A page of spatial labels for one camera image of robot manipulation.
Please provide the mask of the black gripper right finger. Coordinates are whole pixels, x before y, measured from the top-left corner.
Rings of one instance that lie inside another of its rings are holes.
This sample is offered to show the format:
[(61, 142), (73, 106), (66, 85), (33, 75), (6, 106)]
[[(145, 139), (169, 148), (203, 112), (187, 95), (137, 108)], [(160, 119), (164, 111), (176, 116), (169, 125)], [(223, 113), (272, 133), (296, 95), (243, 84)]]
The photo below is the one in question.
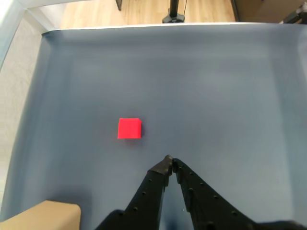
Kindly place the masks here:
[(195, 230), (253, 230), (255, 222), (221, 197), (188, 165), (173, 159), (186, 210)]

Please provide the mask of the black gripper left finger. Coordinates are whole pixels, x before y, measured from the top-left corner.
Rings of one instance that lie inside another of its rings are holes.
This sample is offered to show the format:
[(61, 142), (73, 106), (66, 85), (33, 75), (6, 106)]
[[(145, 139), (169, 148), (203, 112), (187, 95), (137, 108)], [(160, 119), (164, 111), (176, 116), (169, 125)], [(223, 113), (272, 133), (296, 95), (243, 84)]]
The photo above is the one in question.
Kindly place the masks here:
[(163, 195), (173, 169), (170, 155), (148, 170), (125, 210), (112, 211), (98, 230), (157, 230), (160, 225)]

